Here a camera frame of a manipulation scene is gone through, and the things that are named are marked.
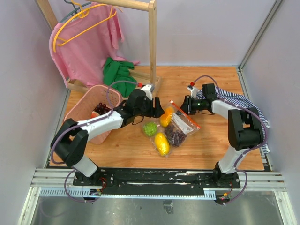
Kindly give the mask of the dark purple fake grapes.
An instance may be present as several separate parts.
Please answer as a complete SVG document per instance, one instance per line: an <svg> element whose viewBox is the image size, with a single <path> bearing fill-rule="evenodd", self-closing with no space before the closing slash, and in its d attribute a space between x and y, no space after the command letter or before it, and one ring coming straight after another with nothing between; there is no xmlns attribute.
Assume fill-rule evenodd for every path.
<svg viewBox="0 0 300 225"><path fill-rule="evenodd" d="M165 127L165 135L168 142L173 147L181 146L187 137L187 135L184 134L180 129L177 129L177 127L171 124Z"/></svg>

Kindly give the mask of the fake watermelon slice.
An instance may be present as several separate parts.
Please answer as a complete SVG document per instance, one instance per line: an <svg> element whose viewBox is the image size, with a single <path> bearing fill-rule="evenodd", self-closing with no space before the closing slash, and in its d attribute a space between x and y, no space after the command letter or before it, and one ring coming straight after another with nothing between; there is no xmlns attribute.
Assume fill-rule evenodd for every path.
<svg viewBox="0 0 300 225"><path fill-rule="evenodd" d="M100 114L99 114L98 112L92 111L92 113L91 113L91 118L92 118L92 119L93 119L93 118L96 118L96 117L98 117L98 116L100 116Z"/></svg>

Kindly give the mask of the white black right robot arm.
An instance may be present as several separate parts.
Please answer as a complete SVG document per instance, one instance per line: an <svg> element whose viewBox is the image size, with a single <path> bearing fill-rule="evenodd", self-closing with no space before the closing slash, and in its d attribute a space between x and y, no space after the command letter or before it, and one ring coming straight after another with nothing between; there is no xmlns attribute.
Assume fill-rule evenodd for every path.
<svg viewBox="0 0 300 225"><path fill-rule="evenodd" d="M210 180L219 188L237 177L237 169L244 157L251 151L263 145L266 126L259 117L255 107L244 107L232 103L221 95L221 90L213 83L202 85L202 96L196 95L198 89L192 82L188 88L190 95L186 95L180 107L187 115L194 115L197 111L207 110L228 120L227 136L229 147L223 158L216 163Z"/></svg>

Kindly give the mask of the red fake grape bunch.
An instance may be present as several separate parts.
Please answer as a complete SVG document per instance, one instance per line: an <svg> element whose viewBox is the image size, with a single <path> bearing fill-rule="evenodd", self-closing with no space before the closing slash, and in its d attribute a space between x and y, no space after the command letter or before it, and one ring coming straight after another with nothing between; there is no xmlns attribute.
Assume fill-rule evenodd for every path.
<svg viewBox="0 0 300 225"><path fill-rule="evenodd" d="M94 108L94 112L98 113L99 115L106 114L110 111L111 109L103 103L98 103L98 105Z"/></svg>

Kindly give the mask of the yellow fake lemon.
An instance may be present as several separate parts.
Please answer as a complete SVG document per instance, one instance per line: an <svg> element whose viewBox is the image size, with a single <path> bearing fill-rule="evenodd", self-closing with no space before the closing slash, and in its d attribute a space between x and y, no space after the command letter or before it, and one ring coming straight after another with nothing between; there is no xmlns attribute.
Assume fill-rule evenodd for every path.
<svg viewBox="0 0 300 225"><path fill-rule="evenodd" d="M164 133L157 133L155 135L154 144L161 156L165 156L169 153L170 145Z"/></svg>

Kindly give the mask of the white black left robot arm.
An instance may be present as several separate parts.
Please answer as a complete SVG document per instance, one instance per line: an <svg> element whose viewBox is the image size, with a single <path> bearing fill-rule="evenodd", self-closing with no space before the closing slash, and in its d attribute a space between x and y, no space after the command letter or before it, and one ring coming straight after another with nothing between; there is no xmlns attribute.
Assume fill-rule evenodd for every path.
<svg viewBox="0 0 300 225"><path fill-rule="evenodd" d="M56 153L63 163L84 175L89 185L100 181L98 167L85 155L88 141L105 132L132 124L136 117L159 118L164 114L160 99L152 93L135 89L122 105L108 113L93 119L74 121L66 120L51 143L51 153Z"/></svg>

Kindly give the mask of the orange yellow fake mango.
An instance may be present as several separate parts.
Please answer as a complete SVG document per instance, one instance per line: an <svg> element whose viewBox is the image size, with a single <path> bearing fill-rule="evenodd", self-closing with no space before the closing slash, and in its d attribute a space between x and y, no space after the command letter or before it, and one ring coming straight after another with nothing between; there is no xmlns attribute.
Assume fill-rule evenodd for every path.
<svg viewBox="0 0 300 225"><path fill-rule="evenodd" d="M168 126L168 124L171 122L173 113L174 113L174 108L172 106L168 106L165 109L165 113L160 117L161 126L163 126L163 127Z"/></svg>

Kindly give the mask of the clear zip top bag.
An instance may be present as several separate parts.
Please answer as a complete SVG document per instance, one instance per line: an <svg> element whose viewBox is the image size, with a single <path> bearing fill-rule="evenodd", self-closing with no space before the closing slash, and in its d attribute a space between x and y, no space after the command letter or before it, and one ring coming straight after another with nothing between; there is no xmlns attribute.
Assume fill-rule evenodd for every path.
<svg viewBox="0 0 300 225"><path fill-rule="evenodd" d="M160 118L151 118L141 125L144 135L150 139L154 150L162 157L181 147L200 129L200 126L172 100L164 112Z"/></svg>

